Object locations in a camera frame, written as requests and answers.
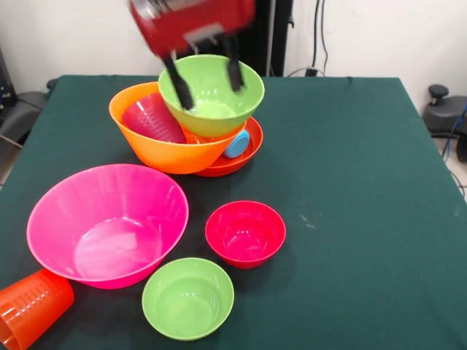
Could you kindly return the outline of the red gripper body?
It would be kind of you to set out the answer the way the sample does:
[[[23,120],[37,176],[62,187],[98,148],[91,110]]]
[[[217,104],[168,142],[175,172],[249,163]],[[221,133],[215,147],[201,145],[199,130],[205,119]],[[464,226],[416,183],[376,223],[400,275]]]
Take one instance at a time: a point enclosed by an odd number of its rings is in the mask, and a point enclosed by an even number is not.
[[[254,1],[129,1],[128,8],[150,51],[160,58],[247,26]]]

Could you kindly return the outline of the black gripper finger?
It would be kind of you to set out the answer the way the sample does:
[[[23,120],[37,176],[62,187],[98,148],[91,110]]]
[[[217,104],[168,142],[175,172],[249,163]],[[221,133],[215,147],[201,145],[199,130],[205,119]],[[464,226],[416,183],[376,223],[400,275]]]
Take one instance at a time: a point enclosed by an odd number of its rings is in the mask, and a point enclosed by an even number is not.
[[[227,73],[233,92],[238,93],[244,87],[244,79],[240,68],[239,47],[235,36],[223,34],[221,37],[224,53],[228,58]]]
[[[170,56],[161,58],[164,70],[161,72],[161,95],[169,108],[189,111],[194,100],[189,84],[180,74],[176,61]]]

